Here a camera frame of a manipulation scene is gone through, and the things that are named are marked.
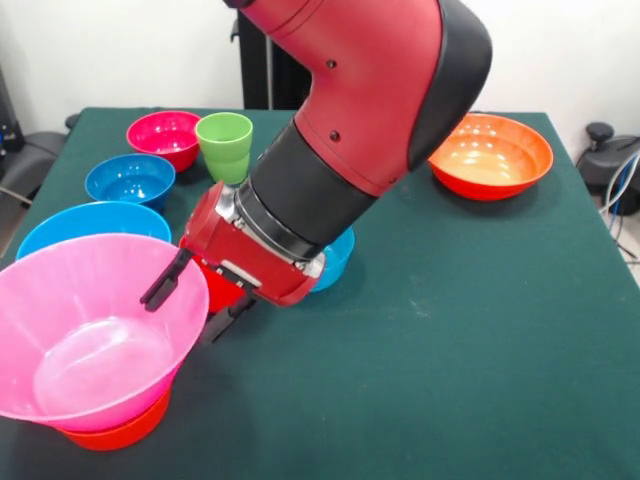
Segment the magenta bowl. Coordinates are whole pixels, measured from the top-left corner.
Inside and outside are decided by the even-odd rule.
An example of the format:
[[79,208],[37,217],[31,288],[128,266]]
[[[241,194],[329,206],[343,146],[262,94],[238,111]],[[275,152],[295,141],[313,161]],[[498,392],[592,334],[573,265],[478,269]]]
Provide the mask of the magenta bowl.
[[178,110],[156,112],[139,118],[127,130],[127,141],[140,153],[158,155],[182,172],[196,161],[198,138],[195,113]]

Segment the green cup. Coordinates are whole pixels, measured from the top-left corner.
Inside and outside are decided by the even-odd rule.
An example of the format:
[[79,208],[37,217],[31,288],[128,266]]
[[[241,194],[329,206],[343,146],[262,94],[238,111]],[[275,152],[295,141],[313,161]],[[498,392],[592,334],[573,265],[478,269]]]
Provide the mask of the green cup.
[[216,182],[236,185],[247,178],[253,140],[251,120],[238,113],[214,113],[197,123],[196,135]]

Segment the dark green table cover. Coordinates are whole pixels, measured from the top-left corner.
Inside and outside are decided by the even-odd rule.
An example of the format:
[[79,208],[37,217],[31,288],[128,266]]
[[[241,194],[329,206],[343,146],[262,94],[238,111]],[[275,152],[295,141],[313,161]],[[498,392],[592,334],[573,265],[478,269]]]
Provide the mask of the dark green table cover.
[[[149,111],[82,113],[10,258]],[[291,112],[247,115],[255,157]],[[640,478],[638,289],[547,116],[509,116],[553,146],[539,185],[474,203],[422,168],[357,222],[339,285],[196,347],[149,438],[97,454],[2,419],[0,478]],[[179,176],[174,241],[211,184]]]

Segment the white wall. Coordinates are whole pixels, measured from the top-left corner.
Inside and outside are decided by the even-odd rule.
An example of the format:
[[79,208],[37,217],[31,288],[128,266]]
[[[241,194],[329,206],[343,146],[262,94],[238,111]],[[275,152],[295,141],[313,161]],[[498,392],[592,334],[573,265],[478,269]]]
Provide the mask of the white wall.
[[494,46],[479,109],[546,111],[574,160],[592,120],[640,135],[640,2],[464,1]]
[[[495,51],[476,108],[546,111],[572,154],[590,120],[640,134],[640,2],[466,3]],[[0,0],[0,64],[26,131],[87,105],[241,107],[234,19],[221,0]]]
[[0,65],[27,132],[85,106],[242,107],[221,0],[0,0]]

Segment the red bowl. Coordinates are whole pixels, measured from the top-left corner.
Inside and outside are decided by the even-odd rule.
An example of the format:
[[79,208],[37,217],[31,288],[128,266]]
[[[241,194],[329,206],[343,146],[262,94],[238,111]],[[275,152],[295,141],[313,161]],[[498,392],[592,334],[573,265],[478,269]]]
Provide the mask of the red bowl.
[[170,395],[171,388],[142,415],[110,430],[95,433],[59,431],[73,443],[87,450],[96,452],[121,450],[139,442],[158,426],[169,407]]
[[[180,247],[184,246],[184,238],[180,239]],[[245,291],[214,271],[206,261],[195,255],[193,260],[198,264],[209,288],[209,313],[218,313],[224,308],[233,306],[245,296]]]
[[194,113],[168,110],[152,113],[136,120],[127,130],[127,141],[140,153],[165,158],[182,172],[193,165],[198,156]]
[[429,158],[436,178],[458,195],[513,197],[544,177],[553,151],[532,128],[498,115],[470,113]]

